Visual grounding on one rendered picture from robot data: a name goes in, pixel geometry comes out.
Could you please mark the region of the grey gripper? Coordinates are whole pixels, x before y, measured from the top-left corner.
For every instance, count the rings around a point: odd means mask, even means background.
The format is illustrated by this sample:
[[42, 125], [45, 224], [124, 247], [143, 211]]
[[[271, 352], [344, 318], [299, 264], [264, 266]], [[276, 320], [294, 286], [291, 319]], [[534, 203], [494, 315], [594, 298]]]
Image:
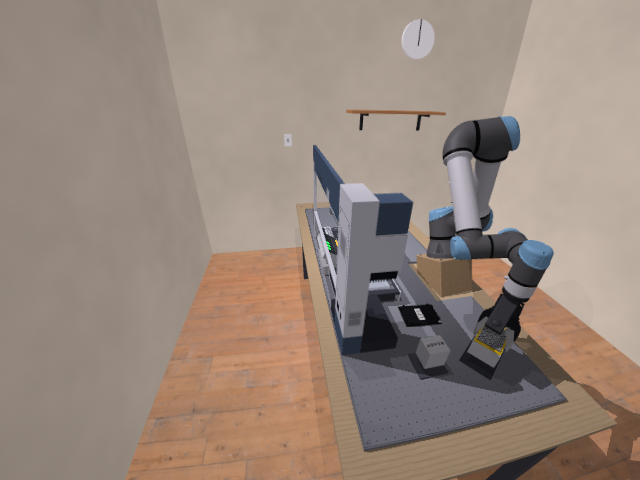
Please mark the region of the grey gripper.
[[[516, 308], [515, 312], [513, 313], [513, 315], [511, 316], [508, 324], [506, 325], [506, 327], [508, 327], [505, 331], [505, 335], [507, 337], [505, 343], [505, 348], [504, 351], [507, 352], [511, 346], [513, 345], [513, 343], [515, 342], [515, 340], [517, 339], [517, 337], [520, 334], [521, 331], [521, 326], [520, 326], [520, 322], [519, 322], [519, 316], [522, 312], [522, 309], [524, 307], [524, 303], [527, 302], [529, 300], [529, 298], [517, 298], [511, 294], [509, 294], [504, 286], [502, 288], [502, 293], [509, 299], [515, 301], [515, 302], [520, 302], [518, 307]], [[482, 312], [482, 314], [480, 315], [478, 322], [476, 324], [476, 327], [474, 329], [473, 334], [477, 334], [479, 332], [479, 330], [482, 330], [483, 326], [485, 326], [486, 321], [488, 320], [491, 312], [493, 311], [493, 309], [496, 307], [497, 303], [499, 302], [500, 298], [502, 297], [502, 294], [500, 294], [499, 298], [497, 299], [496, 303], [494, 306], [492, 306], [492, 308], [490, 307], [489, 309], [486, 309]], [[521, 305], [522, 307], [521, 307]], [[505, 328], [506, 328], [505, 327]]]

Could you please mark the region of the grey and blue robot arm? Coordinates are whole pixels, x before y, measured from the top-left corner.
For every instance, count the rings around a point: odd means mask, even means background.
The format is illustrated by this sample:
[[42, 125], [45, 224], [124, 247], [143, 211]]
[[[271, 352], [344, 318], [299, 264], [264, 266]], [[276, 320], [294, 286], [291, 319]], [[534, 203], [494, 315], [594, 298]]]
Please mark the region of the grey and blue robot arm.
[[[430, 211], [427, 257], [508, 258], [512, 267], [504, 277], [504, 288], [509, 294], [525, 299], [535, 292], [551, 263], [553, 249], [543, 242], [528, 240], [514, 228], [482, 234], [493, 223], [493, 211], [488, 204], [500, 164], [519, 144], [520, 128], [512, 116], [466, 121], [450, 132], [442, 156], [448, 169], [453, 207]], [[485, 327], [501, 334], [518, 304], [503, 294]]]

